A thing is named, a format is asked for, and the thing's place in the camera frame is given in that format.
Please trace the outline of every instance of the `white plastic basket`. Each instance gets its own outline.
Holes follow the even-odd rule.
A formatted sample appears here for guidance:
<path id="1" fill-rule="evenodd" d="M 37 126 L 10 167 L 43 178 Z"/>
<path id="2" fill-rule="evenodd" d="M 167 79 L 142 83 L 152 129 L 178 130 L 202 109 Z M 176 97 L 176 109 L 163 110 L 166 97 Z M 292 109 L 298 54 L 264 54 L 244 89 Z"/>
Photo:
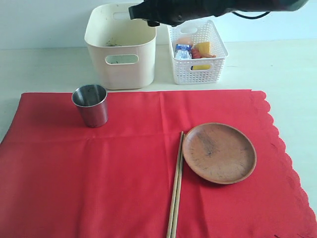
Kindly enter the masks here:
<path id="1" fill-rule="evenodd" d="M 98 6 L 88 21 L 85 41 L 107 89 L 143 88 L 154 80 L 157 31 L 141 19 L 126 17 L 132 5 L 135 3 Z"/>
<path id="2" fill-rule="evenodd" d="M 168 27 L 169 52 L 173 64 L 173 77 L 176 84 L 204 84 L 219 80 L 229 53 L 221 40 L 213 21 L 187 21 L 177 27 Z M 216 58 L 178 60 L 174 57 L 176 41 L 190 36 L 194 42 L 211 42 L 211 54 Z M 206 70 L 192 70 L 194 65 L 210 65 Z"/>

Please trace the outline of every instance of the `wooden plate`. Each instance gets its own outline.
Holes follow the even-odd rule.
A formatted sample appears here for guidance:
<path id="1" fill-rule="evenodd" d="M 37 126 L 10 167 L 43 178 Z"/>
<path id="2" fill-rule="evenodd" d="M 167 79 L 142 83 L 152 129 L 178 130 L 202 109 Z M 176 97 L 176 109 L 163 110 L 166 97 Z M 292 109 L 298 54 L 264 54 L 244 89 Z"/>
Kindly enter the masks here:
<path id="1" fill-rule="evenodd" d="M 246 179 L 257 162 L 250 140 L 221 123 L 206 123 L 191 129 L 183 141 L 183 154 L 196 174 L 220 184 Z"/>

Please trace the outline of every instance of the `white wall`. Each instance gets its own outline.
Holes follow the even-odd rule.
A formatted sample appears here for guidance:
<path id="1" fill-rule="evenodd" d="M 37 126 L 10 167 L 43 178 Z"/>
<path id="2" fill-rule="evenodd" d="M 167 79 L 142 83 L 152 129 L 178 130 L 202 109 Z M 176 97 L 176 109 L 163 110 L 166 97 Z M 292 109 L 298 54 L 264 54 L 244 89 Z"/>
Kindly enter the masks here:
<path id="1" fill-rule="evenodd" d="M 0 0 L 0 49 L 83 47 L 92 9 L 108 2 L 141 0 Z M 233 14 L 214 18 L 225 42 L 317 38 L 317 0 L 296 12 L 246 20 Z M 158 43 L 166 43 L 164 27 Z"/>

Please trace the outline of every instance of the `metal cup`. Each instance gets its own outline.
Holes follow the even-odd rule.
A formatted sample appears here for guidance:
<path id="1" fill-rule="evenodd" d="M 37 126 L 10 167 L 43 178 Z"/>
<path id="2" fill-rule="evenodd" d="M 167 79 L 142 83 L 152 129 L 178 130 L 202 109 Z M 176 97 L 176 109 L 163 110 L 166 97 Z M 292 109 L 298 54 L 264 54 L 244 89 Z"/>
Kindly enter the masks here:
<path id="1" fill-rule="evenodd" d="M 97 84 L 84 85 L 72 94 L 72 101 L 88 127 L 99 127 L 108 120 L 107 90 Z"/>

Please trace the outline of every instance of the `wooden chopstick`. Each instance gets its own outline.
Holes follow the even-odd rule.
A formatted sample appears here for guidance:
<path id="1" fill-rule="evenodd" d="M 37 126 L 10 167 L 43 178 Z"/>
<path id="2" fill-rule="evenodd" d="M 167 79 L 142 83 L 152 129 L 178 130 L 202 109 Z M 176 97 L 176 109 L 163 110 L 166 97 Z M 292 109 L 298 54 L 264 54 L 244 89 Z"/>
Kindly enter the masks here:
<path id="1" fill-rule="evenodd" d="M 168 221 L 168 228 L 167 228 L 167 235 L 166 235 L 167 238 L 176 237 L 180 189 L 181 189 L 182 175 L 183 175 L 183 151 L 182 151 L 183 139 L 184 139 L 184 132 L 182 131 L 180 140 L 179 140 L 178 157 L 177 157 L 176 170 L 175 170 L 175 176 L 174 176 L 172 201 L 170 204 L 169 221 Z"/>

